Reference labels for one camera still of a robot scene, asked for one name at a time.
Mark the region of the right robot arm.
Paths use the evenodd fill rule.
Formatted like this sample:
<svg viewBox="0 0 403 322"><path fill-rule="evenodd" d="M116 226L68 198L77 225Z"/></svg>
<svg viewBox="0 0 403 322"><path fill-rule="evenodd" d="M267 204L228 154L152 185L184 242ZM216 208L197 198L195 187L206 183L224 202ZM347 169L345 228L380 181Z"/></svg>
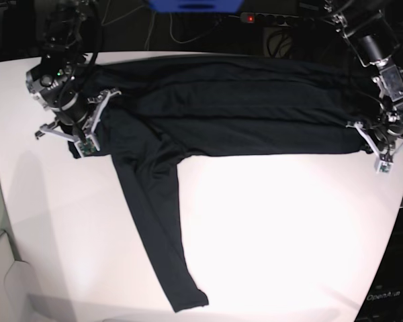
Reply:
<svg viewBox="0 0 403 322"><path fill-rule="evenodd" d="M87 14L93 16L97 43L90 59L85 58L81 27ZM96 129L101 114L117 88L104 89L88 97L82 92L91 77L101 47L102 24L97 1L59 1L45 24L40 63L26 73L26 87L54 121L41 125L36 139L50 135L71 143L80 157L99 152Z"/></svg>

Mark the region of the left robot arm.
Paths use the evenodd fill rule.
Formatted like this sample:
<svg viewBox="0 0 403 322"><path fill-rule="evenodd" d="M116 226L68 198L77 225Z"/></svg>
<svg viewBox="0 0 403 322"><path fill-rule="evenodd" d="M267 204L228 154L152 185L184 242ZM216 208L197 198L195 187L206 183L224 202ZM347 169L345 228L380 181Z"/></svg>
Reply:
<svg viewBox="0 0 403 322"><path fill-rule="evenodd" d="M365 68L377 72L379 112L372 119L348 123L375 154L375 171L389 173L403 148L403 70L393 61L399 42L385 19L386 1L325 1L318 16L332 24Z"/></svg>

